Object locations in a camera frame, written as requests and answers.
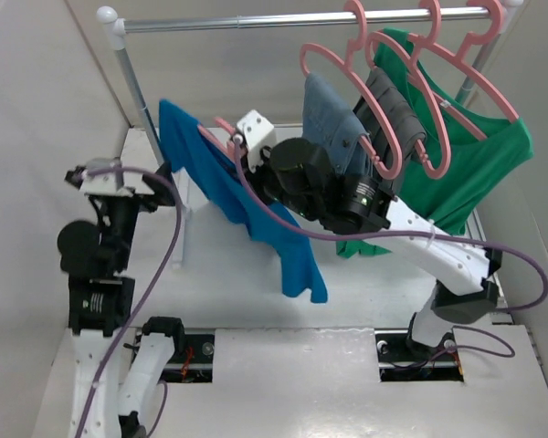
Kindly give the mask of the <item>blue t shirt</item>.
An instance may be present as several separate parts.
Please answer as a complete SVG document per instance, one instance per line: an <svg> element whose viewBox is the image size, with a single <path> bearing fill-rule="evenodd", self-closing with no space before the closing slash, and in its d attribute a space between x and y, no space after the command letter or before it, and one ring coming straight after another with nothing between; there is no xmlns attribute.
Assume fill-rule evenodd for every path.
<svg viewBox="0 0 548 438"><path fill-rule="evenodd" d="M281 262L282 293L297 297L311 292L311 302L328 301L328 291L307 236L273 220L233 175L234 164L206 140L199 121L168 99L159 101L159 148L173 172L184 169L227 220L242 224L255 242L273 248Z"/></svg>

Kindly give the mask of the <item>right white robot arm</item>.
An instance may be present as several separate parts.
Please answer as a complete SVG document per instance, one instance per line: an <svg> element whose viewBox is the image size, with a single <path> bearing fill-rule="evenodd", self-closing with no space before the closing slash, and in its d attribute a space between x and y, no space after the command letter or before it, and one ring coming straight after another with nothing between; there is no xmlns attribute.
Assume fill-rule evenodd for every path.
<svg viewBox="0 0 548 438"><path fill-rule="evenodd" d="M332 235L379 233L381 247L436 279L404 336L412 358L445 348L454 326L472 324L497 307L499 288L490 278L501 266L501 251L451 242L371 176L338 174L322 146L291 138L250 146L245 161L245 174L265 203L279 202Z"/></svg>

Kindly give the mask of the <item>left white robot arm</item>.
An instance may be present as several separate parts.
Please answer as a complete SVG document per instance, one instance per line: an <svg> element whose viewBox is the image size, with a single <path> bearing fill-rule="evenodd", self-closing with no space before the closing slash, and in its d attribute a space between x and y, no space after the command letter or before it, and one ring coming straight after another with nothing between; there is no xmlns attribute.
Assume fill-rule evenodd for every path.
<svg viewBox="0 0 548 438"><path fill-rule="evenodd" d="M138 216L180 205L176 190L149 186L150 194L126 187L88 191L98 221L74 221L58 235L75 360L71 437L149 436L152 431L143 421L163 370L187 348L181 319L151 317L134 346L127 375L121 375L121 342L137 309L132 303L135 281L123 273Z"/></svg>

